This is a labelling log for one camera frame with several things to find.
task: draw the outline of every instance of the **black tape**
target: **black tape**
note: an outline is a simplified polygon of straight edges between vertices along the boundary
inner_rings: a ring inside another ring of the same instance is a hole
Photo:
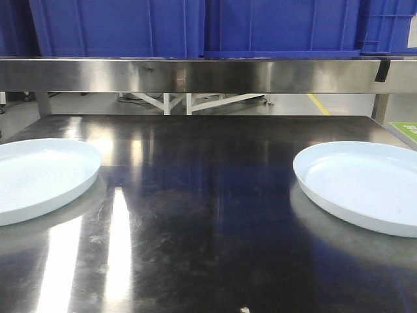
[[[384,83],[386,81],[386,77],[390,71],[390,66],[391,60],[382,60],[381,63],[379,63],[378,73],[375,76],[375,81],[377,83]]]

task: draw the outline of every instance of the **white label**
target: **white label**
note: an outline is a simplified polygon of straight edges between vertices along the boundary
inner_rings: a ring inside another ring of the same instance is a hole
[[[413,16],[410,24],[408,48],[417,48],[417,16]]]

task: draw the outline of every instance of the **green sign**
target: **green sign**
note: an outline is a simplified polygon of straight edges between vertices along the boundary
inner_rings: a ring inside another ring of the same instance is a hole
[[[391,122],[390,124],[408,138],[417,142],[417,123]]]

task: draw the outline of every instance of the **white metal frame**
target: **white metal frame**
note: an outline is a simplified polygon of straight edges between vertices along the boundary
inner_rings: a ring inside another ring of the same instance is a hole
[[[165,115],[170,115],[171,110],[181,102],[181,100],[184,100],[185,95],[182,94],[175,94],[175,98],[171,101],[171,95],[170,93],[164,93],[164,101],[160,102],[156,100],[155,98],[152,98],[148,96],[146,93],[134,93],[135,96],[139,97],[140,99],[148,102],[149,104],[152,104],[153,106],[156,106],[158,109],[161,109],[164,111]]]
[[[210,97],[214,95],[219,95],[218,100],[211,100],[204,103],[196,104],[196,100],[199,98],[205,98]],[[225,104],[234,103],[237,101],[242,101],[246,99],[256,98],[259,96],[265,96],[266,93],[246,93],[244,95],[239,96],[233,96],[224,98],[223,94],[216,94],[216,93],[203,93],[203,94],[192,94],[187,93],[186,94],[186,105],[187,105],[187,115],[192,115],[193,112],[209,109],[209,108],[215,108],[217,106],[224,106]]]
[[[6,105],[6,93],[0,92],[0,105]]]

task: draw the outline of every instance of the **stainless steel shelf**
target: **stainless steel shelf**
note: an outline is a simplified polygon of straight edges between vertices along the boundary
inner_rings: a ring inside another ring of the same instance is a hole
[[[2,91],[415,93],[417,58],[349,60],[8,59]]]

